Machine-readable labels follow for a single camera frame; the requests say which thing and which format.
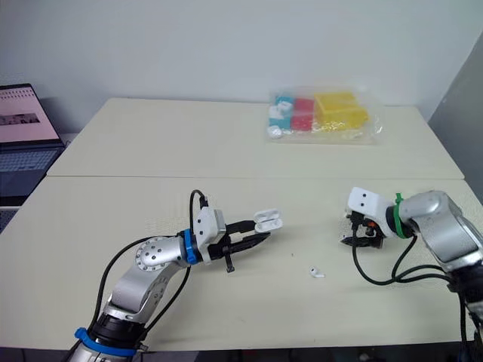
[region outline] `cable connector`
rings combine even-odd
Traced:
[[[352,223],[352,231],[357,232],[359,226],[364,223],[364,215],[358,213],[357,211],[352,211],[350,215],[348,215],[350,222]]]
[[[199,197],[199,208],[208,207],[208,199],[203,195]]]

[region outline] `robotic arm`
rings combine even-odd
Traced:
[[[195,193],[200,194],[201,210],[193,219],[191,209]],[[190,198],[190,217],[190,229],[183,230],[175,236],[145,238],[137,242],[140,246],[133,265],[114,286],[101,316],[97,319],[94,315],[93,323],[88,329],[79,328],[75,332],[78,342],[64,360],[131,360],[137,349],[147,349],[142,341],[180,293],[191,265],[199,262],[209,265],[212,260],[224,257],[227,271],[233,272],[235,269],[230,257],[232,253],[254,247],[268,238],[271,230],[282,226],[277,210],[256,213],[255,221],[245,220],[226,225],[221,210],[209,207],[206,197],[198,190],[195,190]],[[232,243],[230,235],[235,232],[249,234],[241,241]],[[180,288],[162,312],[146,326],[162,299],[169,280],[184,268],[187,268],[187,272]]]
[[[406,200],[398,195],[394,203],[355,187],[347,207],[354,234],[342,240],[344,244],[381,248],[384,238],[419,233],[451,280],[450,290],[463,297],[482,335],[483,237],[448,195],[430,191]],[[360,225],[366,227],[364,237],[356,235]]]

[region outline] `white table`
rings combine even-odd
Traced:
[[[235,255],[232,274],[223,260],[194,267],[150,333],[152,350],[458,340],[457,296],[444,282],[375,287],[358,275],[350,248],[339,243],[353,186],[388,198],[445,190],[483,229],[481,205],[462,180],[48,177],[0,235],[0,345],[68,348],[74,330],[91,319],[110,258],[138,238],[186,228],[194,188],[208,194],[227,222],[278,207],[285,227]],[[382,250],[361,250],[361,263],[384,278],[407,243],[388,240]],[[133,252],[112,270],[106,294]],[[434,260],[419,242],[402,267],[422,262]],[[312,278],[311,266],[326,278]],[[172,280],[165,300],[182,276]]]
[[[109,100],[51,176],[462,179],[414,107],[386,107],[376,146],[269,143],[267,105]]]

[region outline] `black cable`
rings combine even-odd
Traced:
[[[203,194],[203,192],[199,190],[191,191],[191,195],[189,196],[189,230],[191,230],[191,232],[193,232],[193,201],[196,194],[199,195],[200,206],[203,206],[204,204],[208,205],[208,203],[206,202],[205,194]]]
[[[402,272],[399,275],[396,275],[395,273],[397,272],[397,269],[399,265],[401,264],[402,260],[406,257],[406,255],[409,253],[409,251],[412,249],[414,244],[416,243],[417,236],[413,236],[413,240],[409,245],[406,247],[405,251],[400,255],[396,263],[394,264],[394,267],[392,268],[392,275],[391,278],[386,280],[386,281],[376,281],[375,279],[369,277],[367,274],[365,274],[364,270],[362,270],[361,265],[359,264],[358,258],[357,258],[357,230],[354,230],[352,233],[352,239],[354,240],[354,243],[352,244],[352,258],[354,259],[354,264],[355,267],[357,268],[359,274],[369,283],[372,283],[374,285],[378,286],[385,286],[385,285],[390,285],[392,283],[410,283],[413,281],[421,281],[423,279],[428,279],[428,278],[437,278],[437,279],[442,279],[444,281],[447,281],[448,283],[451,282],[451,279],[447,277],[446,275],[439,275],[439,274],[425,274],[425,275],[418,275],[416,277],[412,278],[406,278],[403,279],[406,275],[409,275],[410,273],[413,273],[417,270],[421,270],[424,268],[433,268],[440,270],[440,268],[437,265],[419,265],[415,266],[413,268],[410,268],[404,272]]]
[[[416,241],[417,241],[417,235],[413,235],[413,240],[411,240],[411,242],[409,243],[408,247],[406,247],[405,251],[402,252],[402,254],[398,258],[398,260],[395,262],[394,267],[392,268],[392,271],[391,271],[391,277],[396,278],[396,275],[397,275],[397,272],[398,272],[398,268],[401,265],[402,260],[411,251],[411,249],[413,248],[413,246],[416,244]],[[423,265],[419,265],[419,266],[414,267],[414,268],[411,268],[411,269],[413,269],[414,271],[416,271],[416,270],[426,269],[426,268],[427,269],[436,269],[436,270],[439,270],[440,272],[443,272],[443,268],[441,266],[431,265],[431,264],[423,264]]]
[[[128,246],[126,247],[123,247],[112,259],[111,261],[109,262],[109,264],[107,265],[106,269],[104,269],[104,273],[103,273],[103,276],[102,278],[100,279],[100,285],[99,285],[99,290],[97,292],[97,301],[96,301],[96,308],[94,309],[94,316],[92,317],[92,321],[91,321],[91,324],[89,324],[89,328],[88,328],[88,333],[92,330],[92,327],[95,325],[98,317],[99,317],[99,313],[100,313],[100,305],[101,303],[103,302],[103,294],[104,294],[104,287],[106,286],[106,280],[107,280],[107,276],[109,275],[109,272],[112,268],[112,266],[114,265],[114,263],[122,256],[122,254],[124,254],[126,251],[128,251],[129,249],[131,249],[132,247],[138,245],[138,244],[141,244],[143,243],[144,241],[148,240],[152,238],[152,236],[148,237],[148,238],[142,238],[140,240],[137,240],[135,241],[134,243],[130,243]]]
[[[158,321],[161,319],[163,315],[165,315],[166,311],[171,307],[171,305],[174,303],[176,298],[180,295],[181,291],[183,290],[186,282],[188,281],[189,277],[189,272],[191,271],[191,266],[186,268],[186,273],[184,275],[183,281],[181,282],[180,286],[178,287],[176,293],[169,299],[168,304],[156,315],[156,317],[152,320],[151,324],[146,327],[146,329],[143,331],[143,333],[139,336],[139,338],[136,341],[136,344],[141,343],[147,336],[148,332],[158,323]]]
[[[458,293],[458,298],[460,300],[460,331],[461,331],[461,342],[463,342],[465,349],[468,349],[468,339],[466,337],[466,307],[465,299],[463,294]]]

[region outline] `gray wall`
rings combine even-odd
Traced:
[[[429,125],[483,203],[483,34]]]
[[[0,84],[60,132],[110,97],[267,101],[354,84],[429,119],[483,30],[482,0],[0,0]]]

